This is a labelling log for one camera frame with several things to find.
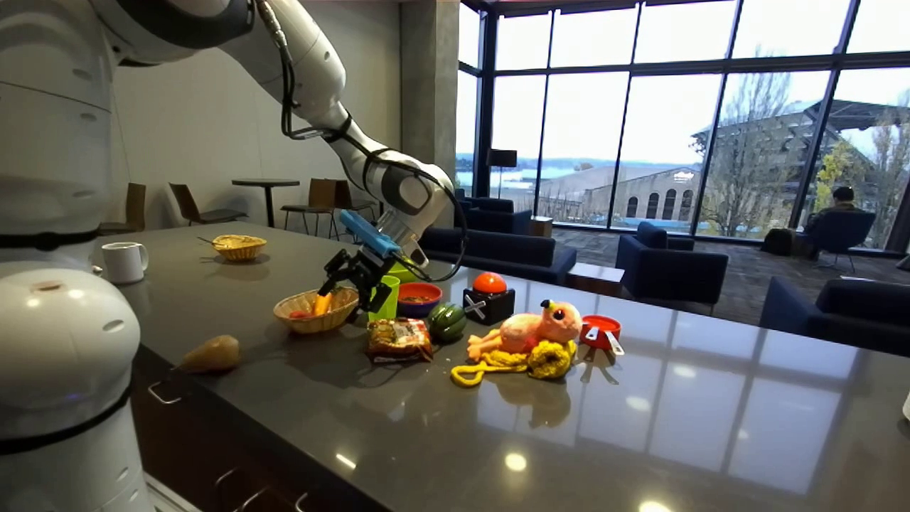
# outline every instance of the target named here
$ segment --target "sofa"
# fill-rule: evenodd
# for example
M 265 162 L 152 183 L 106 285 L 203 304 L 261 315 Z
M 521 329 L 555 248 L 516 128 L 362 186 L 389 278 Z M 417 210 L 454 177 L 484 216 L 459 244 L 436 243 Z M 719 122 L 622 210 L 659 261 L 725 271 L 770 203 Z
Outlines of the sofa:
M 621 237 L 617 267 L 622 294 L 652 304 L 702 301 L 718 304 L 727 271 L 725 254 L 700 254 L 681 244 L 663 228 L 639 221 Z
M 830 278 L 816 300 L 774 275 L 763 327 L 830 338 L 853 347 L 910 355 L 910 287 L 864 278 Z
M 511 200 L 460 197 L 459 210 L 454 228 L 469 230 L 527 234 L 531 224 L 531 210 L 516 210 Z
M 477 271 L 484 267 L 508 275 L 563 285 L 577 261 L 574 248 L 527 234 L 430 228 L 422 237 L 422 248 L 430 258 L 459 261 L 460 237 L 466 237 L 460 265 Z

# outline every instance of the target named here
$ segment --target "wooden table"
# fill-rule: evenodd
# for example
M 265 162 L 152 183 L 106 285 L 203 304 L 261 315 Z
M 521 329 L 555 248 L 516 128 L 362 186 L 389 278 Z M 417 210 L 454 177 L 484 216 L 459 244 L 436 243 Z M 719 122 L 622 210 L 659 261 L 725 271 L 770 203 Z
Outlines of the wooden table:
M 261 193 L 265 193 L 265 221 L 268 221 L 268 228 L 277 228 L 274 189 L 295 189 L 301 183 L 299 179 L 230 179 L 230 186 L 261 189 Z
M 197 237 L 224 228 L 261 234 L 265 258 L 217 261 Z M 137 304 L 142 347 L 164 365 L 160 376 L 174 378 L 170 365 L 217 332 L 233 332 L 244 351 L 227 376 L 179 381 L 179 406 L 211 420 L 197 426 L 199 440 L 170 435 L 184 440 L 164 470 L 170 475 L 217 463 L 224 453 L 207 450 L 211 439 L 227 446 L 274 439 L 260 450 L 270 472 L 294 472 L 288 482 L 307 499 L 349 500 L 325 509 L 908 507 L 902 403 L 910 359 L 508 278 L 516 311 L 570 300 L 584 314 L 617 318 L 627 355 L 617 366 L 581 361 L 567 381 L 486 376 L 477 391 L 460 391 L 449 369 L 464 361 L 464 341 L 437 347 L 430 365 L 373 366 L 358 324 L 294 338 L 274 318 L 281 297 L 319 287 L 322 265 L 349 244 L 257 224 L 142 230 L 132 240 L 149 244 L 152 271 L 122 291 Z M 447 297 L 460 300 L 472 274 L 447 283 Z M 170 413 L 156 426 L 153 440 L 169 450 L 164 429 L 191 432 L 193 423 Z

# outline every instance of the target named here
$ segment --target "green vegetable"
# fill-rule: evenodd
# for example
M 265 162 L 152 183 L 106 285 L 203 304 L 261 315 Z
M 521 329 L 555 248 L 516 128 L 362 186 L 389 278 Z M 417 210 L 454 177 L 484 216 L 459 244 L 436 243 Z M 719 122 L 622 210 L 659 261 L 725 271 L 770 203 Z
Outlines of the green vegetable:
M 433 345 L 454 345 L 464 335 L 466 315 L 459 304 L 436 304 L 426 315 Z

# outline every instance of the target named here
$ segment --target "yellow bowl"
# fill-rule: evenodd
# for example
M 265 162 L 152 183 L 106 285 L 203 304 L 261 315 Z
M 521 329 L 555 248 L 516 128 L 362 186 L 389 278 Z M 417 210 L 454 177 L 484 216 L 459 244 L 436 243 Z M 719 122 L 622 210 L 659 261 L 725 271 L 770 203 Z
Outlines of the yellow bowl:
M 334 297 L 328 314 L 315 315 L 319 291 L 304 291 L 284 297 L 277 301 L 274 314 L 281 318 L 294 332 L 328 332 L 338 329 L 349 314 L 358 307 L 358 291 L 341 283 Z
M 254 261 L 261 254 L 265 240 L 251 234 L 220 234 L 211 244 L 224 261 Z

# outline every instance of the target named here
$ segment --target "sky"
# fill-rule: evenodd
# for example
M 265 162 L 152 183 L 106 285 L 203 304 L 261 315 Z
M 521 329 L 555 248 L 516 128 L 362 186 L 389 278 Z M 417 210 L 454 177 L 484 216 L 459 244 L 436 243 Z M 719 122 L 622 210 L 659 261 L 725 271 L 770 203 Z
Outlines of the sky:
M 757 54 L 828 54 L 841 31 L 847 0 L 745 0 L 736 58 Z M 639 34 L 639 61 L 706 61 L 727 46 L 733 2 L 686 9 L 648 9 Z M 864 0 L 847 51 L 902 51 L 910 31 L 885 28 L 910 21 L 904 0 Z M 634 11 L 567 14 L 555 28 L 555 65 L 627 64 Z M 508 17 L 500 27 L 500 68 L 545 65 L 545 17 Z M 816 103 L 828 71 L 791 73 L 789 99 Z M 690 133 L 712 126 L 719 76 L 644 76 L 634 82 L 622 160 L 700 162 Z M 910 88 L 910 71 L 844 71 L 836 99 L 900 103 Z M 615 157 L 627 76 L 563 81 L 550 98 L 550 157 Z M 517 149 L 534 157 L 541 142 L 543 76 L 497 81 L 494 149 Z

